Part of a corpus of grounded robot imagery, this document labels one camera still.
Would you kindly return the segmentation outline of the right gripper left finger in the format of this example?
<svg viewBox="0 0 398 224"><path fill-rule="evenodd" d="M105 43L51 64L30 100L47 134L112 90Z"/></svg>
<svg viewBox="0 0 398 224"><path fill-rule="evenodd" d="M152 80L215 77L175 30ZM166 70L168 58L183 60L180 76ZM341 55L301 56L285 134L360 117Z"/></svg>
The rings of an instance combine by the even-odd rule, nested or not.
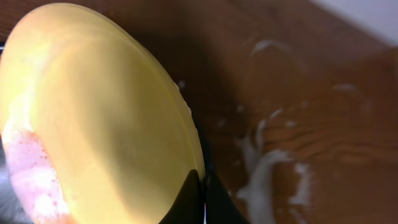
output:
<svg viewBox="0 0 398 224"><path fill-rule="evenodd" d="M203 224L205 199L198 172L192 169L173 205L159 224Z"/></svg>

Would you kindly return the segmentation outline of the yellow plate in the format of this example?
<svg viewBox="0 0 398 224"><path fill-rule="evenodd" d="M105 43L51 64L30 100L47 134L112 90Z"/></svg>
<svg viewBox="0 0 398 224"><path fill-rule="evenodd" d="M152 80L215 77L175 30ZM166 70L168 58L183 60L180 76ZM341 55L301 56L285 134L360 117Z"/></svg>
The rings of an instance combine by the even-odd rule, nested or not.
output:
<svg viewBox="0 0 398 224"><path fill-rule="evenodd" d="M159 223L205 165L169 74L104 15L52 3L28 12L1 56L1 139L34 223Z"/></svg>

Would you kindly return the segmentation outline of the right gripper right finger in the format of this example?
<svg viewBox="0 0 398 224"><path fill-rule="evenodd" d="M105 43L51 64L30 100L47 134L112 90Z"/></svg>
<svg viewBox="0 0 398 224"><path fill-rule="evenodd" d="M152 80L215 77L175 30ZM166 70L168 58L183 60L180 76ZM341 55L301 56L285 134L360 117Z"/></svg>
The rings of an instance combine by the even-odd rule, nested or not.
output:
<svg viewBox="0 0 398 224"><path fill-rule="evenodd" d="M216 174L208 174L206 179L206 223L249 224Z"/></svg>

